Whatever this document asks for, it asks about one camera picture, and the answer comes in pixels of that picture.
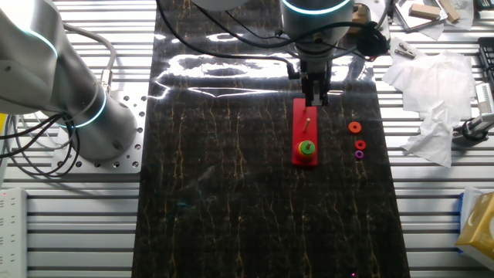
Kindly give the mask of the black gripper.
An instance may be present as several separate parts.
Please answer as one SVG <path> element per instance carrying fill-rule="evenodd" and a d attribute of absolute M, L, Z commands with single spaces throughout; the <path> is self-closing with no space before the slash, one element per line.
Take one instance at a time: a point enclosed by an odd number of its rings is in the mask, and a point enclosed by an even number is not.
<path fill-rule="evenodd" d="M 300 61 L 300 78 L 302 80 L 319 80 L 314 82 L 314 92 L 313 81 L 304 82 L 304 95 L 307 107 L 311 107 L 313 105 L 313 100 L 315 106 L 328 105 L 328 89 L 326 82 L 330 82 L 331 73 L 331 60 L 323 60 L 322 62 L 305 60 Z"/>

